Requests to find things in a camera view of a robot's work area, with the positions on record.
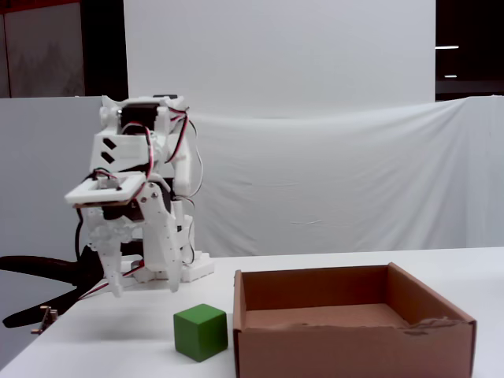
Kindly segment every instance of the cable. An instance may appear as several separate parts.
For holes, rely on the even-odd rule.
[[[103,167],[96,167],[94,170],[95,171],[100,170],[100,171],[105,171],[107,173],[111,173],[107,168],[103,168]]]
[[[170,112],[174,112],[176,114],[187,114],[187,111],[189,110],[189,108],[187,107],[185,110],[178,110],[178,109],[175,109],[175,108],[171,108],[171,107],[168,107],[168,110]]]
[[[175,200],[178,200],[178,199],[185,199],[186,201],[189,201],[192,206],[193,206],[193,209],[194,209],[194,212],[196,213],[196,205],[194,203],[194,201],[188,197],[182,197],[182,196],[177,196],[174,198]],[[192,217],[192,222],[191,224],[189,225],[189,232],[187,233],[188,237],[189,237],[189,246],[191,246],[191,251],[192,251],[192,260],[191,262],[183,262],[184,264],[186,265],[190,265],[192,264],[193,262],[195,262],[195,259],[196,259],[196,253],[195,253],[195,249],[194,247],[192,246],[192,243],[191,243],[191,229],[192,229],[192,225],[193,223],[195,222],[195,214],[193,214],[193,217]]]
[[[165,161],[165,163],[169,163],[169,162],[171,162],[173,160],[173,158],[179,152],[180,146],[182,145],[183,136],[186,133],[187,122],[189,121],[189,118],[187,118],[187,114],[186,114],[185,117],[180,118],[180,119],[181,120],[183,119],[183,124],[182,124],[182,128],[180,129],[179,138],[176,141],[175,150],[173,151],[172,156],[170,156],[169,159],[167,161]]]
[[[163,179],[159,173],[151,173],[149,181],[159,183],[168,193],[172,191],[172,188],[166,183],[165,179]]]
[[[145,135],[147,139],[147,146],[149,147],[149,172],[147,172],[146,177],[149,179],[152,170],[154,169],[154,151],[152,149],[152,142],[150,141],[150,130],[147,126],[145,127]]]
[[[193,262],[195,262],[195,259],[196,259],[195,249],[193,248],[192,243],[191,243],[191,228],[192,228],[192,224],[193,224],[194,222],[195,222],[195,218],[193,217],[193,218],[192,218],[192,222],[191,222],[191,224],[189,225],[189,232],[187,233],[187,234],[188,234],[188,236],[189,236],[189,246],[191,247],[191,252],[192,252],[192,260],[191,260],[191,262],[189,262],[189,263],[187,263],[187,262],[183,262],[183,261],[182,261],[182,262],[183,262],[184,264],[186,264],[186,265],[190,265],[190,264],[192,264]]]
[[[82,225],[84,223],[84,219],[82,218],[82,211],[79,208],[76,208],[77,211],[77,216],[79,217],[79,223],[77,224],[76,228],[76,238],[75,238],[75,249],[76,249],[76,257],[77,261],[80,260],[80,229],[82,228]]]
[[[116,179],[117,180],[117,177],[115,177],[113,174],[109,173],[108,171],[107,172],[103,171],[102,169],[94,169],[93,173],[107,176],[107,178],[109,178],[109,179]]]
[[[130,126],[138,126],[140,128],[143,128],[143,124],[141,124],[140,122],[137,122],[136,120],[132,120],[131,122],[128,122],[121,130],[120,130],[120,133],[121,134],[124,134],[124,130],[126,130],[127,128],[129,128]]]
[[[143,263],[143,260],[141,260],[139,266],[137,266],[136,268],[130,270],[129,272],[123,273],[123,277],[128,277],[128,276],[130,276],[131,274],[133,274],[137,270],[140,270],[143,267],[144,267],[144,263]],[[101,285],[95,287],[94,289],[89,290],[86,294],[81,295],[79,297],[79,300],[83,299],[84,297],[87,297],[88,295],[91,295],[91,294],[95,293],[96,291],[101,290],[101,289],[103,289],[104,287],[107,287],[107,286],[109,286],[108,282],[102,283]]]
[[[199,150],[198,150],[198,130],[196,130],[196,126],[195,124],[192,122],[192,120],[189,120],[189,123],[191,124],[193,130],[195,131],[195,135],[196,135],[196,156],[198,156],[198,160],[199,160],[199,166],[201,167],[201,170],[202,170],[202,173],[199,177],[199,184],[198,186],[196,187],[196,190],[194,192],[192,192],[190,195],[188,195],[188,197],[194,197],[198,192],[199,190],[202,188],[202,185],[203,185],[203,160],[202,160],[202,157],[199,155]]]

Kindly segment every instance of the ceiling light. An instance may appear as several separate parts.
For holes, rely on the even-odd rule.
[[[436,46],[436,50],[456,50],[458,46]]]

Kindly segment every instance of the red wire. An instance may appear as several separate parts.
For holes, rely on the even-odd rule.
[[[149,145],[149,172],[146,174],[147,179],[149,179],[149,176],[154,169],[154,151],[152,150],[152,143],[150,141],[150,130],[147,126],[144,126],[144,128],[147,137],[147,144]]]
[[[175,147],[175,150],[173,151],[173,154],[172,156],[170,156],[170,159],[168,159],[167,161],[165,161],[165,163],[169,163],[170,161],[173,160],[173,158],[176,156],[176,154],[179,152],[179,149],[180,149],[180,146],[182,146],[182,139],[183,139],[183,136],[185,135],[186,133],[186,128],[187,128],[187,122],[188,122],[188,118],[187,118],[187,114],[186,116],[184,117],[183,119],[183,125],[182,125],[182,129],[180,130],[180,135],[179,135],[179,139],[177,140],[176,142],[176,147]]]
[[[177,113],[177,114],[187,114],[187,110],[178,110],[178,109],[173,109],[173,108],[170,108],[168,107],[169,111],[170,112],[174,112],[174,113]]]
[[[141,128],[143,128],[143,125],[136,121],[136,120],[132,120],[131,122],[128,122],[124,127],[123,129],[120,131],[121,133],[124,133],[124,130],[126,130],[126,128],[128,128],[129,125],[132,125],[132,126],[140,126]]]
[[[101,169],[96,169],[95,172],[99,173],[99,174],[101,174],[103,176],[112,177],[113,179],[117,179],[117,177],[115,177],[114,175],[111,175],[108,172],[102,171]]]
[[[133,274],[137,270],[143,268],[144,266],[145,266],[145,264],[143,263],[143,261],[141,261],[140,262],[140,266],[137,266],[136,268],[130,270],[129,272],[124,273],[123,277],[130,276],[131,274]],[[88,295],[91,295],[91,294],[95,293],[96,291],[101,290],[101,289],[103,289],[104,287],[107,287],[107,286],[109,286],[108,282],[102,283],[100,286],[97,286],[94,289],[88,291],[86,294],[81,295],[80,298],[79,298],[79,300],[83,299],[84,297],[87,297]]]

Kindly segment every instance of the cardboard box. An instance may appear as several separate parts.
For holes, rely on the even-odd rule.
[[[395,264],[235,275],[239,378],[467,378],[476,321]]]

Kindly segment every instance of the white backdrop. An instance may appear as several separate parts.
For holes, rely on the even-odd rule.
[[[132,97],[264,118],[435,98],[435,0],[124,0],[124,23]]]
[[[74,258],[63,196],[86,174],[99,104],[0,101],[1,255]],[[504,245],[504,98],[191,118],[206,166],[196,243],[215,257]],[[0,271],[1,318],[70,288]],[[0,327],[0,367],[35,338],[27,328]]]
[[[192,119],[197,244],[213,256],[504,245],[504,98]]]

